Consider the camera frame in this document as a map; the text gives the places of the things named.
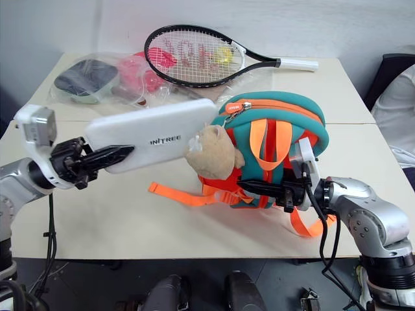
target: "white cloth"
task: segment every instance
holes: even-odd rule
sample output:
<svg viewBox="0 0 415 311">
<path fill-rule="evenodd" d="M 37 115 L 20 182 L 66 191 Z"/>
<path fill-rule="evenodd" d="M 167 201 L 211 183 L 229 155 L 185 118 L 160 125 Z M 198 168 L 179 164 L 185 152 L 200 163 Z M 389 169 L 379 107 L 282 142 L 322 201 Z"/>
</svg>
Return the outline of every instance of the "white cloth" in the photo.
<svg viewBox="0 0 415 311">
<path fill-rule="evenodd" d="M 385 89 L 372 115 L 401 167 L 415 167 L 415 65 Z"/>
</svg>

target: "orange webbing strap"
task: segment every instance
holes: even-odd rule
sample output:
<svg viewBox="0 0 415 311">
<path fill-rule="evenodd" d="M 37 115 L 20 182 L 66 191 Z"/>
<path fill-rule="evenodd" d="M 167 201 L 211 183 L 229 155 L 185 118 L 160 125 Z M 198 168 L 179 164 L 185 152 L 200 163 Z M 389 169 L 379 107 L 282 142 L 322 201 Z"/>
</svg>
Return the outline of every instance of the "orange webbing strap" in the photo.
<svg viewBox="0 0 415 311">
<path fill-rule="evenodd" d="M 323 225 L 322 221 L 318 219 L 313 225 L 310 227 L 306 227 L 303 223 L 303 220 L 298 213 L 297 208 L 290 214 L 291 225 L 294 230 L 301 236 L 306 236 L 308 238 L 314 238 L 316 236 L 320 236 L 323 233 Z M 336 222 L 336 216 L 329 215 L 327 217 L 327 226 L 331 226 Z"/>
<path fill-rule="evenodd" d="M 246 196 L 242 190 L 230 192 L 207 185 L 203 185 L 203 196 L 194 196 L 185 191 L 166 187 L 159 183 L 151 183 L 148 191 L 190 206 L 203 206 L 217 202 L 233 205 L 241 200 L 245 203 L 250 203 L 253 200 Z"/>
<path fill-rule="evenodd" d="M 287 156 L 292 139 L 291 123 L 285 121 L 276 121 L 276 146 L 277 157 L 275 162 L 268 162 L 262 160 L 259 155 L 261 153 L 261 146 L 264 139 L 265 131 L 267 130 L 267 120 L 260 119 L 251 122 L 251 132 L 249 143 L 251 151 L 254 154 L 259 166 L 263 170 L 274 170 L 284 158 Z"/>
</svg>

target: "white power bank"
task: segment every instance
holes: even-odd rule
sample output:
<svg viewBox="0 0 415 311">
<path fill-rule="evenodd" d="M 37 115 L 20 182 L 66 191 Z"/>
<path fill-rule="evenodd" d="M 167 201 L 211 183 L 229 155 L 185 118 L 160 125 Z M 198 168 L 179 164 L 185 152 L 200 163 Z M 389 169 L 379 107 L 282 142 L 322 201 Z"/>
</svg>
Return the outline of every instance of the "white power bank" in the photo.
<svg viewBox="0 0 415 311">
<path fill-rule="evenodd" d="M 132 144 L 128 157 L 106 170 L 122 173 L 183 157 L 187 142 L 217 116 L 206 98 L 137 110 L 92 120 L 85 129 L 93 150 L 114 144 Z"/>
</svg>

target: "black cable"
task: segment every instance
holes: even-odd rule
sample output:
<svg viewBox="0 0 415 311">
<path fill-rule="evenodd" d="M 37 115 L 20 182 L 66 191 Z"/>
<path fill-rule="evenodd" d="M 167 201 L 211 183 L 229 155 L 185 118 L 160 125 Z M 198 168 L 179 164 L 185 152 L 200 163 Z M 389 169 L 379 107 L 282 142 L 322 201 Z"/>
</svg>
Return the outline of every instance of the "black cable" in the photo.
<svg viewBox="0 0 415 311">
<path fill-rule="evenodd" d="M 8 288 L 9 290 L 12 291 L 13 310 L 15 311 L 26 310 L 25 293 L 16 282 L 10 281 L 10 280 L 0 281 L 0 288 Z"/>
<path fill-rule="evenodd" d="M 46 263 L 45 263 L 45 272 L 42 275 L 40 285 L 35 291 L 35 296 L 39 299 L 45 292 L 47 276 L 51 272 L 54 258 L 56 256 L 56 231 L 54 228 L 54 213 L 53 213 L 53 194 L 49 195 L 49 231 L 44 236 L 47 236 L 47 254 L 46 254 Z"/>
<path fill-rule="evenodd" d="M 325 266 L 325 268 L 322 270 L 322 275 L 324 277 L 326 277 L 327 279 L 329 279 L 332 283 L 334 283 L 338 288 L 340 288 L 342 290 L 342 292 L 344 292 L 352 301 L 353 303 L 357 306 L 357 308 L 359 308 L 360 311 L 366 311 L 366 309 L 358 302 L 358 300 L 356 298 L 354 298 L 353 294 L 348 290 L 347 286 L 344 285 L 344 283 L 341 281 L 340 277 L 337 276 L 337 274 L 331 269 L 331 266 L 334 263 L 335 260 L 335 256 L 337 253 L 337 248 L 338 248 L 338 241 L 340 238 L 340 215 L 338 213 L 336 213 L 336 217 L 337 217 L 337 226 L 336 226 L 336 237 L 335 237 L 335 245 L 333 246 L 333 251 L 331 254 L 331 258 L 330 261 L 327 262 L 326 258 L 324 257 L 324 246 L 326 244 L 326 239 L 327 239 L 327 220 L 325 215 L 323 214 L 313 192 L 311 189 L 311 185 L 310 184 L 305 184 L 305 190 L 307 192 L 308 197 L 310 198 L 310 201 L 314 207 L 314 209 L 316 210 L 316 213 L 319 217 L 319 219 L 321 219 L 322 221 L 322 225 L 323 225 L 323 233 L 322 233 L 322 239 L 320 241 L 320 257 L 322 259 L 322 262 Z M 332 274 L 332 276 L 334 276 L 334 278 L 332 278 L 330 275 L 327 274 L 327 271 L 330 272 Z"/>
</svg>

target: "beige plush toy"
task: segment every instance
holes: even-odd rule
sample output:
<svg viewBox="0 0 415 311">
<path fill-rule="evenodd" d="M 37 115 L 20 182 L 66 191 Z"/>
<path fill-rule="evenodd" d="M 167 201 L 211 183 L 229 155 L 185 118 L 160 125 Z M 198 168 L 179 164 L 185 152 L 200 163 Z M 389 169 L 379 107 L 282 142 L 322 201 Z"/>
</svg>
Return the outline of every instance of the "beige plush toy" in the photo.
<svg viewBox="0 0 415 311">
<path fill-rule="evenodd" d="M 207 179 L 225 180 L 234 167 L 245 165 L 242 153 L 219 125 L 206 126 L 189 141 L 186 160 L 198 175 Z"/>
</svg>

